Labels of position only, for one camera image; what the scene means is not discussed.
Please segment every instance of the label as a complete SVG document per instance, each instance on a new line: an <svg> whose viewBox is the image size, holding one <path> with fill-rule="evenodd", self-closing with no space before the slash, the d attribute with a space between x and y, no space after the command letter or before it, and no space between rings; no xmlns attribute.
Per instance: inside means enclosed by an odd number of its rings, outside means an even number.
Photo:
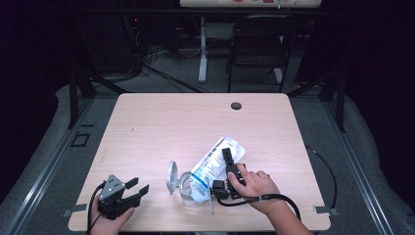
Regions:
<svg viewBox="0 0 415 235"><path fill-rule="evenodd" d="M213 148L192 169L189 183L192 189L192 198L199 203L209 200L213 180L226 179L226 163L223 160L222 149L229 148L234 163L237 163L245 154L245 149L238 142L228 136L221 137Z"/></svg>

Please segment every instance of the metal frame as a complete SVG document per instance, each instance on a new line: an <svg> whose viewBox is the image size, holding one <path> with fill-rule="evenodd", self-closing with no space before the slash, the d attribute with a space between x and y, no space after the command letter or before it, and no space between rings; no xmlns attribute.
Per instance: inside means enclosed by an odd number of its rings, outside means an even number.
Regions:
<svg viewBox="0 0 415 235"><path fill-rule="evenodd" d="M52 156L51 160L45 165L42 172L40 172L29 193L25 197L21 207L19 208L16 216L11 221L6 234L22 234L27 226L31 216L37 208L40 200L45 194L49 184L51 183L59 165L64 158L64 152L69 146L70 139L76 136L77 129L80 127L80 122L84 119L87 112L91 108L93 100L85 99L84 103L80 107L79 121L74 124L72 129L67 129L64 137L58 145L56 152Z"/></svg>
<svg viewBox="0 0 415 235"><path fill-rule="evenodd" d="M346 160L348 166L350 167L351 174L356 181L356 185L360 190L360 193L363 197L364 202L366 203L367 209L372 215L373 221L375 222L376 227L378 228L379 234L382 235L392 235L394 234L392 228L388 222L388 219L385 216L385 213L382 209L381 204L379 203L378 197L373 191L370 183L366 177L366 174L360 165L360 162L357 158L357 155L354 153L353 148L348 141L346 133L342 132L336 123L335 120L335 111L331 107L330 103L324 102L323 108L329 116L329 120L333 125L333 128L336 130L336 133L339 139L342 141L342 144L346 151Z"/></svg>
<svg viewBox="0 0 415 235"><path fill-rule="evenodd" d="M199 68L199 82L207 82L208 52L205 18L201 18L201 66Z"/></svg>

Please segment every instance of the finger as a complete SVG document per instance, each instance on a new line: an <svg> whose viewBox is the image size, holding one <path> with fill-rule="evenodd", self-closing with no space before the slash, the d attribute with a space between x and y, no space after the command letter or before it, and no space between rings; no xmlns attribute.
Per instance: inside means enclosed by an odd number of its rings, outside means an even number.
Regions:
<svg viewBox="0 0 415 235"><path fill-rule="evenodd" d="M129 208L125 213L123 213L120 217L114 220L114 224L117 230L121 229L122 225L126 223L126 221L134 214L135 208Z"/></svg>
<svg viewBox="0 0 415 235"><path fill-rule="evenodd" d="M237 164L237 168L238 168L239 172L241 172L241 176L244 178L245 182L248 185L254 183L253 177L250 175L248 170L242 164Z"/></svg>
<svg viewBox="0 0 415 235"><path fill-rule="evenodd" d="M269 178L269 174L265 173L264 171L260 170L256 173L261 178Z"/></svg>
<svg viewBox="0 0 415 235"><path fill-rule="evenodd" d="M239 179L235 176L235 174L234 173L232 173L232 172L229 172L228 173L228 179L229 179L229 182L232 184L232 186L234 187L234 189L239 193L239 194L241 194L241 195L245 195L246 194L246 187L243 185L243 184L241 184L240 182L239 182Z"/></svg>
<svg viewBox="0 0 415 235"><path fill-rule="evenodd" d="M250 176L253 178L254 181L260 180L260 177L253 171L250 171Z"/></svg>

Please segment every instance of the black chair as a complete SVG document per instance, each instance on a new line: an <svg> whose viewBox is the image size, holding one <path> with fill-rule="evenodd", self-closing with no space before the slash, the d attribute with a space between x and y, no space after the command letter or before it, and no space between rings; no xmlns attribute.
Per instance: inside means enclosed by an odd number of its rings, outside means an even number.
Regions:
<svg viewBox="0 0 415 235"><path fill-rule="evenodd" d="M283 76L278 90L281 92L300 30L301 21L294 16L250 15L238 20L233 27L226 68L228 92L231 92L233 67L281 69Z"/></svg>

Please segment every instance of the table leg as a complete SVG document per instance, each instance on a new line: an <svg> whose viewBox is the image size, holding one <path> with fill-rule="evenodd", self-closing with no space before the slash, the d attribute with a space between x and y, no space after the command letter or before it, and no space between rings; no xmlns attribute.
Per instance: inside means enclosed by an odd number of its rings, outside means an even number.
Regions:
<svg viewBox="0 0 415 235"><path fill-rule="evenodd" d="M207 55L207 38L205 33L205 18L201 19L201 66L199 68L199 82L207 82L207 69L208 69L208 55Z"/></svg>

